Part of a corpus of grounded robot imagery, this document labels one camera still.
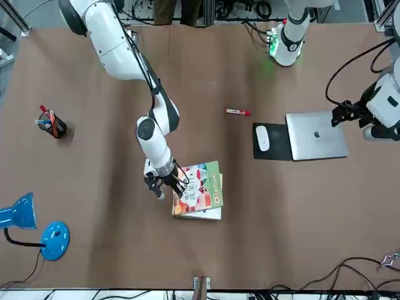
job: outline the stack of books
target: stack of books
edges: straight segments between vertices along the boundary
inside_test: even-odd
[[[221,220],[223,175],[217,161],[179,169],[179,179],[185,191],[181,198],[174,192],[172,215],[179,218]]]

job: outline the computer mouse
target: computer mouse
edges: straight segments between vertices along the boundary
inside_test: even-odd
[[[268,132],[265,126],[260,125],[256,127],[256,134],[258,140],[258,146],[262,152],[265,152],[269,149],[269,137]]]

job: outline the silver laptop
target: silver laptop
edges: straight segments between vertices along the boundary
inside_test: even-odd
[[[349,155],[342,126],[332,127],[331,120],[332,111],[286,114],[295,161]]]

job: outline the pen holder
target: pen holder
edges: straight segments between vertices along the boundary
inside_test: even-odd
[[[47,113],[50,113],[49,111],[44,112],[40,115],[39,120],[50,120],[50,117],[48,117]],[[50,126],[49,128],[46,128],[42,124],[38,124],[39,128],[42,129],[43,131],[46,131],[48,134],[50,134],[52,137],[55,139],[61,139],[67,132],[67,126],[64,122],[62,122],[56,114],[54,114],[54,117],[56,118],[54,121],[54,124]]]

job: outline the robotic arm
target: robotic arm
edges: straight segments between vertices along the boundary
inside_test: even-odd
[[[387,40],[383,52],[391,43],[400,44],[400,6],[393,14],[395,39]],[[380,73],[377,81],[372,83],[362,94],[361,99],[352,104],[350,101],[339,103],[332,111],[332,126],[344,121],[359,120],[359,127],[364,128],[364,138],[375,140],[400,140],[400,58]]]
[[[288,67],[301,53],[304,35],[310,23],[308,8],[325,8],[334,0],[284,0],[289,14],[285,23],[274,28],[270,34],[269,53],[278,64]]]
[[[152,106],[146,116],[137,120],[136,136],[146,155],[144,181],[159,199],[160,186],[171,186],[182,196],[184,187],[164,136],[176,130],[179,113],[166,94],[159,78],[123,28],[118,9],[123,0],[59,0],[62,15],[71,30],[89,36],[107,73],[120,80],[140,79],[147,82]]]

